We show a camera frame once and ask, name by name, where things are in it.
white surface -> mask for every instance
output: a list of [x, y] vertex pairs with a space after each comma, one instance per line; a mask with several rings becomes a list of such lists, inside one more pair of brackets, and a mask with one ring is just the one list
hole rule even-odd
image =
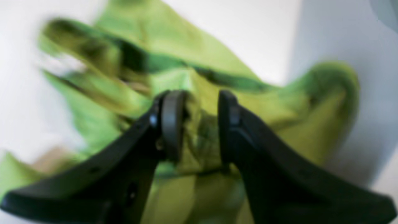
[[[12, 150], [29, 162], [54, 144], [82, 144], [70, 126], [71, 117], [62, 98], [32, 66], [34, 37], [45, 18], [70, 16], [89, 22], [104, 2], [0, 2], [0, 148]], [[395, 149], [398, 133], [398, 34], [375, 14], [380, 10], [392, 13], [388, 7], [379, 5], [374, 10], [369, 0], [166, 2], [219, 38], [270, 83], [285, 84], [319, 59], [350, 62], [359, 72], [362, 85], [361, 114], [330, 169], [362, 185], [380, 172]], [[43, 92], [51, 96], [45, 102], [39, 100]], [[396, 172], [398, 156], [390, 160], [374, 188], [398, 198]], [[0, 223], [25, 222], [0, 213]]]

white background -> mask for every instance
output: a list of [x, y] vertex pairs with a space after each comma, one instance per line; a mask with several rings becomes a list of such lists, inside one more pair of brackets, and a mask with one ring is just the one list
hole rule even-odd
[[[32, 162], [52, 146], [81, 144], [64, 101], [34, 67], [35, 37], [46, 19], [90, 22], [105, 2], [0, 1], [0, 154], [9, 150]], [[362, 86], [359, 118], [328, 169], [398, 200], [397, 0], [166, 2], [269, 83], [286, 84], [322, 59], [354, 66]], [[0, 223], [25, 222], [0, 213]]]

green fabric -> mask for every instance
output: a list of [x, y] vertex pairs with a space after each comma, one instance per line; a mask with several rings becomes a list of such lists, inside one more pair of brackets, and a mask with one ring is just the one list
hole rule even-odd
[[[122, 53], [126, 44], [128, 55]], [[190, 92], [182, 160], [158, 166], [142, 223], [253, 222], [239, 173], [220, 171], [219, 90], [232, 91], [240, 104], [317, 165], [345, 136], [358, 106], [356, 73], [343, 62], [316, 64], [285, 87], [263, 83], [222, 43], [159, 0], [111, 0], [92, 27], [53, 20], [43, 29], [39, 46], [57, 60], [71, 55], [87, 67], [61, 77], [43, 71], [65, 97], [87, 143], [59, 170], [103, 149], [148, 110], [158, 93]], [[122, 63], [127, 56], [129, 67]], [[10, 159], [0, 173], [9, 169]], [[16, 184], [8, 188], [35, 180], [19, 183], [18, 178], [23, 176], [10, 178]]]

green bag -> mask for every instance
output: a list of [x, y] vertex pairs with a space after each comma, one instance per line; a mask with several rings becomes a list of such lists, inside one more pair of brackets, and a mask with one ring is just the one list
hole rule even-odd
[[[222, 43], [159, 0], [111, 0], [94, 26], [50, 21], [39, 46], [44, 57], [70, 65], [68, 71], [45, 69], [43, 74], [65, 97], [86, 142], [53, 173], [118, 138], [157, 94], [189, 91], [182, 160], [158, 166], [142, 223], [253, 223], [239, 172], [220, 172], [219, 90], [232, 91], [317, 165], [349, 131], [358, 108], [357, 76], [343, 62], [316, 64], [285, 87], [263, 83]], [[11, 155], [0, 163], [1, 174], [8, 170], [13, 173], [0, 175], [0, 196], [44, 178]]]

green cloth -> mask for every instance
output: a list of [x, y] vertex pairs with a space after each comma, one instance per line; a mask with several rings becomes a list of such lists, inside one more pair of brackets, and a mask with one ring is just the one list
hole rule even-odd
[[[53, 20], [43, 29], [39, 46], [60, 62], [70, 55], [86, 66], [62, 76], [43, 71], [65, 97], [87, 143], [54, 172], [103, 149], [160, 92], [189, 91], [183, 157], [176, 166], [158, 166], [142, 218], [146, 224], [253, 222], [239, 173], [220, 171], [219, 90], [232, 91], [241, 105], [317, 165], [346, 135], [358, 107], [357, 76], [343, 62], [316, 64], [285, 87], [263, 83], [222, 43], [159, 0], [111, 0], [94, 26]], [[6, 157], [0, 173], [15, 169], [15, 162]], [[0, 195], [37, 179], [24, 175], [1, 176]]]

